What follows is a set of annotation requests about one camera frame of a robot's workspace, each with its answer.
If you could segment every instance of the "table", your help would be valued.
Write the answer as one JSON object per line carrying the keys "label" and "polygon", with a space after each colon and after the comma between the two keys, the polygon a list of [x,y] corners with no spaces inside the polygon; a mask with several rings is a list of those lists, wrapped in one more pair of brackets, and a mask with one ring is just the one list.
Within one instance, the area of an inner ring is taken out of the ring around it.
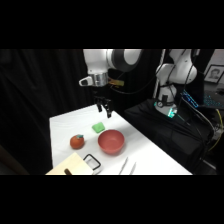
{"label": "table", "polygon": [[[99,148],[99,134],[91,128],[99,122],[103,122],[106,130],[116,129],[123,133],[126,143],[119,155],[107,155]],[[99,113],[96,106],[87,107],[51,118],[50,130],[54,167],[77,152],[82,158],[87,154],[96,157],[102,164],[101,175],[118,175],[127,157],[129,161],[123,175],[130,174],[135,162],[134,175],[191,175],[116,112],[108,119],[105,111]],[[69,143],[77,134],[84,135],[85,145],[74,151]]]}

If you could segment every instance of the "cable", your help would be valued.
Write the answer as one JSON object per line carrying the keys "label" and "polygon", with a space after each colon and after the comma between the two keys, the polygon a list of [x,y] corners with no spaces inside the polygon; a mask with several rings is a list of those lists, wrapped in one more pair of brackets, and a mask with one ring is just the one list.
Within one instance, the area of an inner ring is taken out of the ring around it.
{"label": "cable", "polygon": [[[221,116],[221,114],[220,114],[220,112],[219,112],[218,109],[217,109],[216,111],[217,111],[217,113],[218,113],[218,115],[219,115],[219,118],[220,118],[220,121],[221,121],[221,130],[222,130],[222,134],[223,134],[223,122],[222,122],[222,116]],[[219,143],[220,139],[222,138],[222,134],[221,134],[220,138],[217,140],[217,142],[215,143],[215,145],[214,145],[212,148],[210,148],[210,149],[208,150],[209,152],[212,151],[212,149],[214,149],[214,148],[217,146],[217,144]]]}
{"label": "cable", "polygon": [[[167,58],[169,57],[169,55],[170,55],[170,52],[172,51],[172,49],[169,51],[169,54],[167,54],[167,56],[166,56],[166,58],[164,59],[164,63],[165,63],[165,61],[167,60]],[[155,74],[155,76],[143,87],[143,88],[141,88],[140,90],[138,90],[138,91],[135,91],[135,92],[132,92],[132,93],[125,93],[125,92],[121,92],[121,91],[118,91],[118,90],[116,90],[116,89],[114,89],[113,88],[113,86],[111,87],[111,89],[113,90],[113,91],[115,91],[115,92],[117,92],[117,93],[120,93],[120,94],[124,94],[124,95],[133,95],[133,94],[137,94],[137,93],[139,93],[139,92],[141,92],[142,90],[144,90],[146,87],[148,87],[149,85],[150,85],[150,83],[156,78],[156,76],[157,76],[157,74],[160,72],[160,70],[161,70],[161,68],[162,68],[162,66],[163,66],[163,64],[160,66],[160,68],[159,68],[159,70],[156,72],[156,74]]]}
{"label": "cable", "polygon": [[201,71],[198,71],[198,72],[201,73],[201,74],[203,74],[204,76],[206,76],[204,72],[201,72]]}
{"label": "cable", "polygon": [[194,111],[196,111],[198,114],[200,114],[209,123],[209,125],[212,127],[213,136],[214,136],[214,134],[215,134],[215,128],[213,127],[212,123],[208,120],[208,118],[205,117],[205,115],[202,114],[201,112],[199,112],[197,109],[195,109],[191,104],[189,104],[183,97],[182,97],[182,99],[187,103],[188,106],[190,106]]}
{"label": "cable", "polygon": [[[173,94],[173,90],[171,89],[170,86],[169,86],[169,88],[170,88],[170,91],[171,91],[171,93],[172,93],[172,95],[173,95],[173,99],[175,100],[175,97],[174,97],[174,94]],[[192,115],[191,115],[191,122],[192,122],[192,124],[194,125],[196,131],[198,132],[198,134],[199,134],[199,136],[200,136],[200,138],[201,138],[201,140],[202,140],[202,143],[203,143],[204,147],[206,148],[205,141],[204,141],[204,139],[203,139],[203,137],[202,137],[201,132],[199,131],[199,129],[198,129],[197,126],[195,125],[195,123],[194,123],[194,121],[193,121],[193,119],[192,119]]]}
{"label": "cable", "polygon": [[[185,84],[184,84],[184,88],[183,88],[183,92],[184,92],[184,90],[186,89],[186,85],[187,85],[189,76],[190,76],[190,74],[191,74],[191,70],[192,70],[192,68],[194,67],[195,61],[196,61],[196,58],[195,58],[195,60],[193,61],[192,66],[191,66],[191,68],[190,68],[190,71],[189,71],[189,73],[188,73],[188,76],[187,76],[187,78],[186,78],[186,81],[185,81]],[[183,101],[183,98],[181,98],[181,100],[180,100],[180,102],[179,102],[179,105],[178,105],[178,107],[177,107],[177,114],[176,114],[176,115],[178,115],[178,113],[179,113],[179,109],[180,109],[180,106],[181,106],[182,101]],[[176,124],[177,124],[177,117],[178,117],[178,116],[175,116],[175,117],[174,117],[174,119],[175,119],[175,123],[174,123],[173,126],[172,126],[172,132],[171,132],[171,136],[170,136],[171,142],[173,141],[173,132],[174,132],[174,128],[175,128],[175,126],[176,126]]]}

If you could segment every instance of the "sponge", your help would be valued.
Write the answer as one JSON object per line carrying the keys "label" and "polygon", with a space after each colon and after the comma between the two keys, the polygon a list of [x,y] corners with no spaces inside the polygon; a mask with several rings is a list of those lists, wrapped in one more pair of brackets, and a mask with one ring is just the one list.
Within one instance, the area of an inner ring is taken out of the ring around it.
{"label": "sponge", "polygon": [[100,132],[102,132],[102,131],[105,130],[105,127],[104,127],[104,125],[103,125],[102,122],[100,122],[99,124],[95,124],[95,125],[93,125],[92,128],[93,128],[93,130],[94,130],[96,133],[100,133]]}

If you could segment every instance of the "red bowl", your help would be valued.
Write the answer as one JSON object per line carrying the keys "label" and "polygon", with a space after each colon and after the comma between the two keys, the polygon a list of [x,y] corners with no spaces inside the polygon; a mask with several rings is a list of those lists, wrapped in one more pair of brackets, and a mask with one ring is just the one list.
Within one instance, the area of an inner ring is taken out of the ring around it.
{"label": "red bowl", "polygon": [[100,148],[110,155],[120,152],[124,146],[124,142],[123,134],[115,130],[103,132],[98,139]]}

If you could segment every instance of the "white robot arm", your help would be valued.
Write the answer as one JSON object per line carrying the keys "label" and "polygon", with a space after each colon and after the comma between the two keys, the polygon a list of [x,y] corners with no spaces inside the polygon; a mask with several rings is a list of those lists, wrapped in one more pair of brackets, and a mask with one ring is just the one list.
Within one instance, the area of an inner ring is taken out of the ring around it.
{"label": "white robot arm", "polygon": [[84,49],[89,77],[82,79],[79,84],[106,86],[109,83],[109,69],[129,72],[137,66],[141,54],[142,49]]}
{"label": "white robot arm", "polygon": [[157,74],[160,93],[155,108],[171,118],[177,113],[177,106],[174,104],[177,91],[173,83],[190,84],[197,76],[197,69],[192,64],[191,52],[191,49],[172,49],[170,57],[174,64],[164,64]]}
{"label": "white robot arm", "polygon": [[89,76],[82,79],[79,84],[80,86],[92,86],[99,112],[102,111],[103,106],[108,118],[111,117],[113,111],[110,89],[107,85],[109,83],[108,70],[117,69],[123,72],[133,70],[142,52],[142,49],[84,49]]}

